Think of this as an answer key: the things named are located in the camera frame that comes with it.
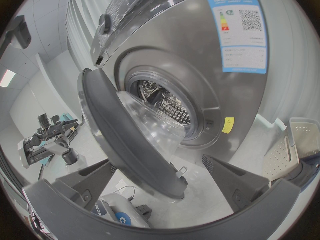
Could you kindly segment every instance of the gray floor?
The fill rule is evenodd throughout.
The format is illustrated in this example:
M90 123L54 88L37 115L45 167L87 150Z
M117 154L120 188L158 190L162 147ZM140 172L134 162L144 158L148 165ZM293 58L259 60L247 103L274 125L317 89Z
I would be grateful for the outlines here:
M285 126L281 121L270 124L264 118L257 116L248 135L230 160L230 163L261 175L263 157L284 129ZM107 157L98 146L86 124L81 127L70 146L86 157L88 165L92 165ZM188 171L184 175L188 182L184 200L169 203L156 199L137 187L132 201L135 206L147 204L152 209L152 215L149 220L155 228L196 226L232 214L229 204L208 171L202 165L200 157L194 157L191 152L178 153L173 156L172 163L178 169L182 166L188 168ZM65 174L66 170L63 159L55 156L48 164L48 167L44 169L42 177L46 178L49 182L53 182L57 177ZM320 174L300 194L289 216L287 216L270 239L278 239L293 224L312 197L319 180ZM135 186L134 183L117 170L103 190L102 195L114 192L126 185ZM128 198L133 195L133 189L126 187L119 193Z

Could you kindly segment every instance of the energy label sticker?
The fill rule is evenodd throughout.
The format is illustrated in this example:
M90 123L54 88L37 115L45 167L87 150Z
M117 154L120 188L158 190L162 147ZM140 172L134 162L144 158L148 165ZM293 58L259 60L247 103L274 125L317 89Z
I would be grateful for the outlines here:
M258 0L208 0L218 30L223 72L265 74L267 35Z

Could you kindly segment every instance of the washing machine door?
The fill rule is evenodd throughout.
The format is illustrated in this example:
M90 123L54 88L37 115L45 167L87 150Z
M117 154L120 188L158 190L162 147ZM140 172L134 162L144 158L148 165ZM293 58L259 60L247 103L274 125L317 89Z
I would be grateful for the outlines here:
M78 91L85 120L112 164L153 196L183 199L186 179L143 135L106 74L83 70Z
M267 80L258 0L142 0L117 20L107 41L98 47L93 41L91 52L101 50L98 66L117 90L185 126L177 155L228 162L256 117Z

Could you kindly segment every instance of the washing machine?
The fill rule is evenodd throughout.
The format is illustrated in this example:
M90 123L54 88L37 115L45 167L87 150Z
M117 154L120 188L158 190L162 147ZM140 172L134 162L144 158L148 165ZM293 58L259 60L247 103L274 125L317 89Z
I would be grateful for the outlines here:
M118 91L185 127L178 153L229 161L256 117L268 77L259 0L114 0L106 14L110 32L99 26L91 46L95 65Z
M120 93L183 126L175 156L201 163L211 175L216 168L221 172L216 182L231 182L232 177L223 178L224 172L235 177L248 174L228 162L247 162L243 154L252 146L250 159L255 152L264 156L272 147L259 149L252 141L257 120L263 122L263 132L275 126L284 131L292 117L319 120L319 92L314 92L319 86L314 52L319 41L312 36L314 29L293 0L112 0L100 17L90 50L97 69L85 69L79 77L82 113L112 165L153 197L183 200L188 187L183 172L142 134ZM313 53L307 52L311 47ZM31 202L38 200L32 190L52 192L47 185L37 182L27 189ZM237 193L236 189L225 198L241 203ZM77 233L82 237L90 235L90 228L97 239L126 233L132 238L234 239L240 231L245 231L244 239L266 239L299 193L297 186L278 180L259 189L255 202L242 203L243 209L231 216L168 230L123 228L98 221L70 202L62 205L58 200L54 205L67 217L72 212L82 219L81 234ZM43 212L40 217L54 220ZM50 229L63 236L61 227L65 228L55 220Z

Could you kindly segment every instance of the laundry basket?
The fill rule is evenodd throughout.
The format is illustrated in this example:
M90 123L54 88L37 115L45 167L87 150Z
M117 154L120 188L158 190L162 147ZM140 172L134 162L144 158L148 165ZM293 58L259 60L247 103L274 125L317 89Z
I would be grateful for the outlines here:
M309 118L293 117L279 140L265 154L262 175L271 181L284 177L298 164L299 158L320 150L320 125Z

